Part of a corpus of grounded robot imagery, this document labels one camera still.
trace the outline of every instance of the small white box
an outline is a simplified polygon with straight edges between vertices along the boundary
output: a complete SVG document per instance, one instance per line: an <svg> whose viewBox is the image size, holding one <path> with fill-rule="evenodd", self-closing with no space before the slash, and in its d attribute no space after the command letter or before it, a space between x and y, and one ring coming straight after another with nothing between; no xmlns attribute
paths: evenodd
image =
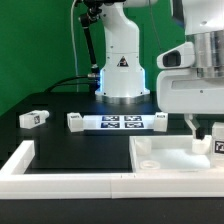
<svg viewBox="0 0 224 224"><path fill-rule="evenodd" d="M203 140L193 139L192 152L198 155L206 155L211 151L212 136L206 135Z"/></svg>
<svg viewBox="0 0 224 224"><path fill-rule="evenodd" d="M83 118L80 113L67 114L67 120L71 132L83 131Z"/></svg>
<svg viewBox="0 0 224 224"><path fill-rule="evenodd" d="M224 123L215 122L212 126L212 137L224 139Z"/></svg>
<svg viewBox="0 0 224 224"><path fill-rule="evenodd" d="M168 114L167 113L156 113L153 129L154 131L166 132L168 126Z"/></svg>
<svg viewBox="0 0 224 224"><path fill-rule="evenodd" d="M34 110L19 116L20 128L31 129L46 122L49 112L46 110Z"/></svg>

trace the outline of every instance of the black table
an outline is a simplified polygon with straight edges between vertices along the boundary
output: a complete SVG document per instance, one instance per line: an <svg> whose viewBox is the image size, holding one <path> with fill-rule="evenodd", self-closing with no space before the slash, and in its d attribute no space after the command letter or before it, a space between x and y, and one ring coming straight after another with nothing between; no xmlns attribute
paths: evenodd
<svg viewBox="0 0 224 224"><path fill-rule="evenodd" d="M48 110L47 123L19 128L19 115ZM34 140L36 156L26 173L132 172L129 136L191 134L183 115L171 115L167 133L152 130L84 131L71 133L67 113L81 115L154 115L155 94L137 105L96 102L88 93L32 94L0 117L0 167L23 140ZM199 116L211 133L219 116ZM222 198L1 200L0 223L223 223Z"/></svg>

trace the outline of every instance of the green backdrop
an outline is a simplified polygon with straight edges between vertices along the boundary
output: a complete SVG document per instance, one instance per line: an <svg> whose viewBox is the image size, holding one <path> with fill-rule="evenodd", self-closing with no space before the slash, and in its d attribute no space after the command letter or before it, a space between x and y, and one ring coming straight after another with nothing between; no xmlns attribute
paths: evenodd
<svg viewBox="0 0 224 224"><path fill-rule="evenodd" d="M42 92L63 78L75 75L70 32L73 0L1 0L0 1L0 115L31 93ZM184 41L184 30L171 19L170 0L153 6L155 25L164 51ZM77 20L85 6L75 9L75 38L79 74L90 71L83 31ZM146 87L156 90L159 54L149 8L125 9L140 28L140 62L146 70ZM102 23L91 27L98 64L105 62ZM76 91L74 87L55 91Z"/></svg>

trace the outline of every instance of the white robot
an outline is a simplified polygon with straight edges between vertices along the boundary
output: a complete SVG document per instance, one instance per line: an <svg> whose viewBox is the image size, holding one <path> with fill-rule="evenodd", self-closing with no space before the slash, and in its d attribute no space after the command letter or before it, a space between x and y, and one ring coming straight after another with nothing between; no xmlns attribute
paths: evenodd
<svg viewBox="0 0 224 224"><path fill-rule="evenodd" d="M80 17L92 62L92 72L98 73L88 26L103 21L106 39L106 64L100 71L100 88L96 99L109 103L137 103L147 100L145 70L139 63L139 29L127 19L124 7L144 7L157 0L84 0L89 8Z"/></svg>
<svg viewBox="0 0 224 224"><path fill-rule="evenodd" d="M160 109L185 114L193 130L194 115L224 114L224 0L171 0L173 15L184 22L186 42L157 59Z"/></svg>

